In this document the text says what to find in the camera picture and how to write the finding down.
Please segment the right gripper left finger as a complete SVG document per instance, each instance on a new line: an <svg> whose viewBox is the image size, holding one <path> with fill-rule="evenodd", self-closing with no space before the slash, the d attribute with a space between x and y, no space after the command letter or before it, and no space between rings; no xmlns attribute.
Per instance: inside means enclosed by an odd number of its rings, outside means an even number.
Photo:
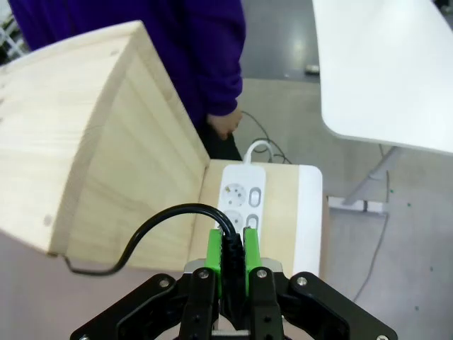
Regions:
<svg viewBox="0 0 453 340"><path fill-rule="evenodd" d="M178 280L152 276L71 334L71 339L157 339L175 326L178 339L210 339L218 317L222 233L210 231L207 258Z"/></svg>

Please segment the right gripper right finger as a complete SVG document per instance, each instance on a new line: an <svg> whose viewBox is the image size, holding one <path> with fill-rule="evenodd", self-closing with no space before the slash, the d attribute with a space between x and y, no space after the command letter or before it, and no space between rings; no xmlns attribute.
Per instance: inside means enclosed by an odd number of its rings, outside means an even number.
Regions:
<svg viewBox="0 0 453 340"><path fill-rule="evenodd" d="M397 339L397 333L318 276L263 265L258 232L243 231L252 339L284 339L283 322L313 339Z"/></svg>

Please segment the person's left hand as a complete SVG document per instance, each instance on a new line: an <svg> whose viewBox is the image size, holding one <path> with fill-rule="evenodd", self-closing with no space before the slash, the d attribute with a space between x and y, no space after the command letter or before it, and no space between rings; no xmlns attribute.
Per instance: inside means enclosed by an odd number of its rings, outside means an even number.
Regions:
<svg viewBox="0 0 453 340"><path fill-rule="evenodd" d="M207 123L214 129L222 140L226 140L239 126L243 114L240 109L235 109L228 115L207 115Z"/></svg>

